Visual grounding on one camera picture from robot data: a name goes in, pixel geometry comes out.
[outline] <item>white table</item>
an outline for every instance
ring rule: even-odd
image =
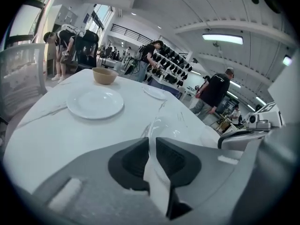
[[[157,116],[178,119],[189,131],[186,142],[201,145],[205,124],[171,93],[164,91],[167,101],[157,100],[143,91],[146,84],[117,77],[107,87],[122,95],[124,108],[108,119],[86,120],[66,106],[68,95],[83,86],[102,85],[88,69],[69,77],[37,101],[12,134],[4,166],[12,181],[29,193],[81,154],[145,137]]]

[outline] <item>man in black t-shirt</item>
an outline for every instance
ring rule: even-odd
[[[45,43],[55,43],[56,45],[56,75],[52,81],[59,80],[58,83],[66,79],[66,64],[70,63],[73,57],[73,43],[76,34],[61,30],[57,33],[47,32],[44,35]]]
[[[145,49],[142,53],[142,59],[139,62],[140,70],[137,73],[136,81],[142,83],[145,79],[147,73],[147,66],[150,64],[153,67],[156,67],[156,62],[152,59],[154,50],[160,50],[163,47],[164,43],[160,40],[154,41],[151,44],[145,46]]]
[[[204,120],[208,114],[213,114],[228,91],[230,80],[234,78],[233,68],[229,67],[225,74],[214,74],[199,90],[200,98],[191,109],[198,118]]]

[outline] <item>white plate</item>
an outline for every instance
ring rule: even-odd
[[[67,107],[86,119],[102,119],[118,113],[124,105],[121,95],[106,87],[87,87],[67,98]]]
[[[166,100],[165,94],[163,94],[160,91],[160,89],[158,89],[158,88],[147,86],[147,87],[144,87],[144,91],[147,94],[149,94],[150,96],[154,97],[154,98],[157,98],[157,99],[160,99],[160,100]]]

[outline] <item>fluorescent light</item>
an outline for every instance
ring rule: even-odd
[[[266,105],[266,103],[265,103],[264,101],[262,101],[259,97],[256,97],[256,99],[257,99],[258,101],[260,101],[264,106]]]
[[[248,104],[248,107],[253,111],[255,112],[255,109],[253,107],[251,107],[249,104]]]
[[[230,43],[243,44],[243,37],[224,35],[224,34],[203,34],[204,40],[223,41]]]
[[[195,73],[195,74],[198,74],[198,75],[201,75],[201,73],[198,73],[198,72],[195,72],[195,71],[191,71],[192,73]]]
[[[240,88],[240,85],[238,85],[237,83],[233,82],[233,81],[230,81],[231,84],[233,84],[234,86],[237,86]]]
[[[289,66],[292,63],[292,59],[289,56],[285,56],[283,64]]]
[[[233,96],[234,98],[238,99],[237,96],[233,95],[231,92],[227,92],[229,95]]]

